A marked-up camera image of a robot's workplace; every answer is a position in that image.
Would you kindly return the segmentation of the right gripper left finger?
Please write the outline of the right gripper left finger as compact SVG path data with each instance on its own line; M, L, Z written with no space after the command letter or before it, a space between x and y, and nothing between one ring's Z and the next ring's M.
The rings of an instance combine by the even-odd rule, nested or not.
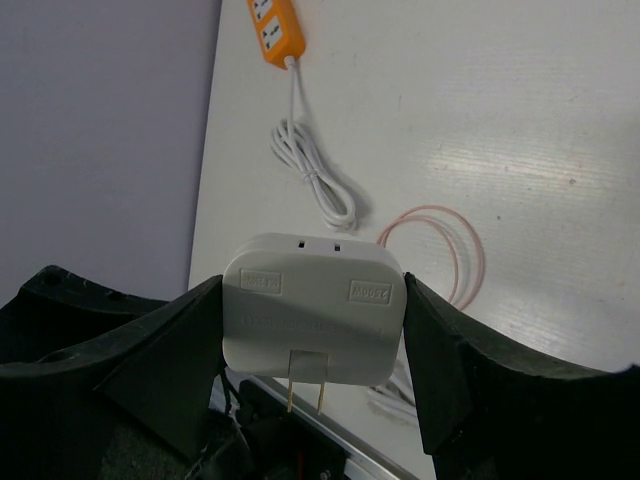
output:
M50 265L1 309L1 475L95 479L122 430L194 459L222 368L222 280L172 301Z

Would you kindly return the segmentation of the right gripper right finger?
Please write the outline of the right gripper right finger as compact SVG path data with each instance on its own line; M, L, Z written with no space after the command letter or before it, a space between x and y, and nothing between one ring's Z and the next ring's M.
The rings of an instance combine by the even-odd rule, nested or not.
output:
M531 349L405 278L405 348L440 479L635 479L639 369Z

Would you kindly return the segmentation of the small white plug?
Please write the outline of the small white plug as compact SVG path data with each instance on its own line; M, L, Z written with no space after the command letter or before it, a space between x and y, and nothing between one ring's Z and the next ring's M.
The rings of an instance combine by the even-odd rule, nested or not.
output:
M377 387L394 372L406 301L401 267L378 244L259 234L223 274L223 357L291 385Z

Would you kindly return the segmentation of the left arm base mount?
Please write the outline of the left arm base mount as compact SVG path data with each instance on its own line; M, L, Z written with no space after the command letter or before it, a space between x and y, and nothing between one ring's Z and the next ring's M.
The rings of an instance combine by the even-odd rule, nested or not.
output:
M344 479L347 454L249 380L220 376L225 405L214 411L210 479Z

